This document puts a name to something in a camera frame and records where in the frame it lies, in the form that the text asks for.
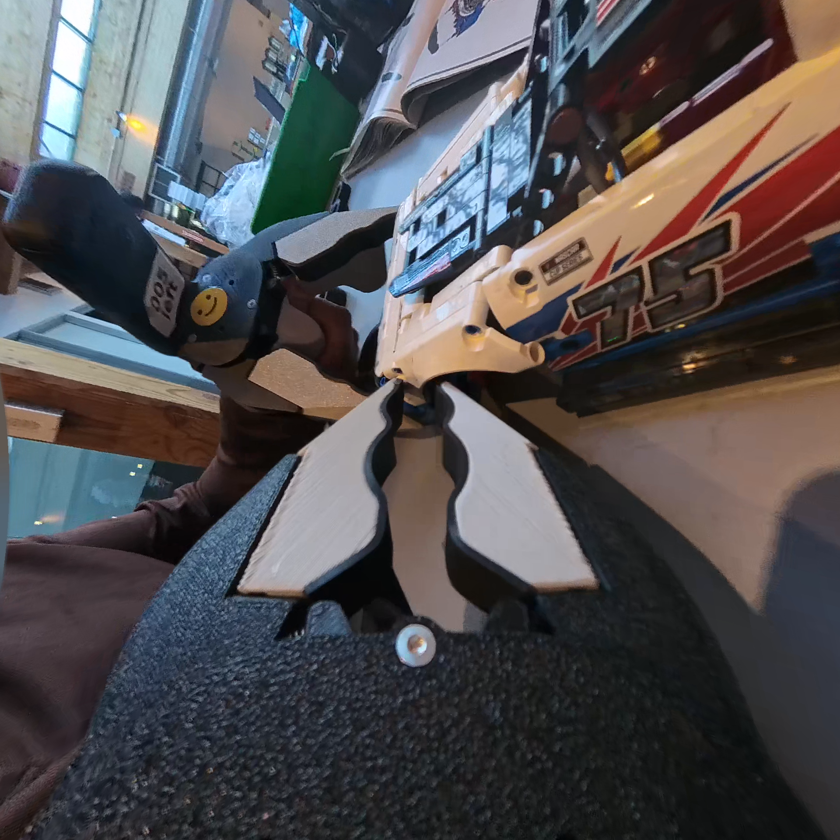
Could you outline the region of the wooden building post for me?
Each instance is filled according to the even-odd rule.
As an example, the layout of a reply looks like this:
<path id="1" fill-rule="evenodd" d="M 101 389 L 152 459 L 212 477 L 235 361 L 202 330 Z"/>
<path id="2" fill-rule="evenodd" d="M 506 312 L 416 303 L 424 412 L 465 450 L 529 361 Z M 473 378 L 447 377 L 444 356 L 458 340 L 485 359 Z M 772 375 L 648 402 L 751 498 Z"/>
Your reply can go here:
<path id="1" fill-rule="evenodd" d="M 192 467 L 215 455 L 214 394 L 10 339 L 1 373 L 5 403 L 64 411 L 57 445 Z"/>

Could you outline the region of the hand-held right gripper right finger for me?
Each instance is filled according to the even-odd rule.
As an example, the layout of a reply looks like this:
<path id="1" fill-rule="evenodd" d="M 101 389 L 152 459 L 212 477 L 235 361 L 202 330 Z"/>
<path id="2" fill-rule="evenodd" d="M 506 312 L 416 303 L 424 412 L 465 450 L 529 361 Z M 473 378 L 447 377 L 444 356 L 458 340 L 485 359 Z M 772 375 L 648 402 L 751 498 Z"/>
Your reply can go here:
<path id="1" fill-rule="evenodd" d="M 437 388 L 436 411 L 444 468 L 455 484 L 444 552 L 456 591 L 597 589 L 537 448 L 452 384 Z"/>

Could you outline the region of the clear plastic sheet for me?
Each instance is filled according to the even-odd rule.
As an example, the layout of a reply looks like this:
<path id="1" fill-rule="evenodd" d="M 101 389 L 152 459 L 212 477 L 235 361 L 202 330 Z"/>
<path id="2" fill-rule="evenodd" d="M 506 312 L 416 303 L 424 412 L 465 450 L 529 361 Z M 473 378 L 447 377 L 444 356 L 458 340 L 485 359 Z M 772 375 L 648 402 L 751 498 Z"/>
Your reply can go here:
<path id="1" fill-rule="evenodd" d="M 205 201 L 201 225 L 231 250 L 254 236 L 251 223 L 269 167 L 270 160 L 266 157 L 235 165 L 225 172 L 224 184 L 218 192 Z"/>

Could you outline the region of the open building instruction booklet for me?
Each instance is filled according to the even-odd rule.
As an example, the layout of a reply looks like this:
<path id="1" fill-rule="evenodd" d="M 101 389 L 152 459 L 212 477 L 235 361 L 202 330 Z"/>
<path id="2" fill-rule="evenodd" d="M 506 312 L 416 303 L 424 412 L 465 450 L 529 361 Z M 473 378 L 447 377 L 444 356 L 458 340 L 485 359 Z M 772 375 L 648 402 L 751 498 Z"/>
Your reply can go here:
<path id="1" fill-rule="evenodd" d="M 415 131 L 425 102 L 532 42 L 536 1 L 415 1 L 386 41 L 382 69 L 343 159 L 348 181 Z"/>

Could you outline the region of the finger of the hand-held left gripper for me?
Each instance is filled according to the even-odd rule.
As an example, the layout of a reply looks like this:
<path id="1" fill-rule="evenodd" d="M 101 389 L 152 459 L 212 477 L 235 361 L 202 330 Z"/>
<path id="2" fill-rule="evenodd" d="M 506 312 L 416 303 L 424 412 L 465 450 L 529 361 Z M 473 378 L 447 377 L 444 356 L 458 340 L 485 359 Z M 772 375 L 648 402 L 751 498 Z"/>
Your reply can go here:
<path id="1" fill-rule="evenodd" d="M 387 279 L 385 243 L 397 211 L 387 206 L 330 213 L 278 239 L 276 258 L 313 293 L 337 287 L 377 291 Z"/>
<path id="2" fill-rule="evenodd" d="M 325 421 L 341 419 L 367 398 L 288 349 L 275 350 L 258 360 L 248 374 L 248 383 L 291 403 L 306 416 Z"/>

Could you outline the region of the green plastic bin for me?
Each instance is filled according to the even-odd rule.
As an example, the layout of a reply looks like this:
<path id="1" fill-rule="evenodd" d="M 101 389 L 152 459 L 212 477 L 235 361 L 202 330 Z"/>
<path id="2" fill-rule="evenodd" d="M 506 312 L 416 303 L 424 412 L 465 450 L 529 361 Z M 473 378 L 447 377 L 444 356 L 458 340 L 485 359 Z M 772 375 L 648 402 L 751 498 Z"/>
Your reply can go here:
<path id="1" fill-rule="evenodd" d="M 280 125 L 251 232 L 329 206 L 346 149 L 360 120 L 348 101 L 314 65 L 305 63 Z"/>

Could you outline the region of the large grid window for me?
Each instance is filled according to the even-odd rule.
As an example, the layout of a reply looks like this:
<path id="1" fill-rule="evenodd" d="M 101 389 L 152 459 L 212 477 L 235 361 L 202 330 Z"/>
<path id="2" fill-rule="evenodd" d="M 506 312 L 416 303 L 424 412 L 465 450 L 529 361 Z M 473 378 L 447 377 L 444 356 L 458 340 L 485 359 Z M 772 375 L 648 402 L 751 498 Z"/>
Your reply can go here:
<path id="1" fill-rule="evenodd" d="M 99 1 L 59 2 L 38 128 L 42 157 L 74 158 L 100 6 Z"/>

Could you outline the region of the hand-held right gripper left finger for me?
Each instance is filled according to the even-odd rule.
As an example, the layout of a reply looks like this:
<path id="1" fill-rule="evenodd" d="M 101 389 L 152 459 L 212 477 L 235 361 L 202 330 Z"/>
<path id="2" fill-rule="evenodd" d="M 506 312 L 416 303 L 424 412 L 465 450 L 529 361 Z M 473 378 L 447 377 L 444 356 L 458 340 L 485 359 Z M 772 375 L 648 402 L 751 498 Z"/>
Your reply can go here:
<path id="1" fill-rule="evenodd" d="M 396 466 L 403 386 L 391 382 L 298 455 L 239 579 L 241 595 L 402 596 L 383 491 Z"/>

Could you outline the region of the person's left forearm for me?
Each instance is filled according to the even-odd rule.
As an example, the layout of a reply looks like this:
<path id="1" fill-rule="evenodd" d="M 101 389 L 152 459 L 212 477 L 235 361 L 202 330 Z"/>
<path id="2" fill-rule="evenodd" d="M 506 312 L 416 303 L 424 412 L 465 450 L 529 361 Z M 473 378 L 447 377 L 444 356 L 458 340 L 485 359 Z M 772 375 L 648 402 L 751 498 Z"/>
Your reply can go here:
<path id="1" fill-rule="evenodd" d="M 297 454 L 327 426 L 299 413 L 241 406 L 227 396 L 219 407 L 216 454 L 201 476 L 172 498 L 138 507 L 144 556 L 177 564 L 282 459 Z"/>

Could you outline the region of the person's left hand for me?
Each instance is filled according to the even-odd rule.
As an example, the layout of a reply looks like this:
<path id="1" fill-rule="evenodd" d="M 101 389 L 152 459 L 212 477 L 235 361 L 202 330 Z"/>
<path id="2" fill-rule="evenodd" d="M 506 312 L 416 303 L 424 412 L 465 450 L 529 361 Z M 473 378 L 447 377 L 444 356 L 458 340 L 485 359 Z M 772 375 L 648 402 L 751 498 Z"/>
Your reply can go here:
<path id="1" fill-rule="evenodd" d="M 322 332 L 322 350 L 310 354 L 309 360 L 329 378 L 355 385 L 358 381 L 359 336 L 349 310 L 312 294 L 296 278 L 286 278 L 282 285 L 290 305 L 309 316 Z"/>

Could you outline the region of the brick-built toy race car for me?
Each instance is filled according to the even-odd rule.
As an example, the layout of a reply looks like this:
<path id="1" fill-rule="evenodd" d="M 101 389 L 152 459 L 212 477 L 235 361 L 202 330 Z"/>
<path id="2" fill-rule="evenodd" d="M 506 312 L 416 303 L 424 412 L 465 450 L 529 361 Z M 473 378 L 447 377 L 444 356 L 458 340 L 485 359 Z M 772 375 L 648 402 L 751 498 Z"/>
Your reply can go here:
<path id="1" fill-rule="evenodd" d="M 579 417 L 838 364 L 838 2 L 538 2 L 396 216 L 375 372 Z"/>

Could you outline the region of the small wooden wall plaque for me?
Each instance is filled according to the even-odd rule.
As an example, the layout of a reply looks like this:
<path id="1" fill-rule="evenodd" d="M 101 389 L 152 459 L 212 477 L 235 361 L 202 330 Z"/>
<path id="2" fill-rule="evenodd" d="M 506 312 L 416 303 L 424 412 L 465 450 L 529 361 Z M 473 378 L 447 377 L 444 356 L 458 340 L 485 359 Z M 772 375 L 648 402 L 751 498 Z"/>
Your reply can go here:
<path id="1" fill-rule="evenodd" d="M 64 411 L 60 409 L 6 403 L 6 434 L 11 438 L 56 444 L 63 417 Z"/>

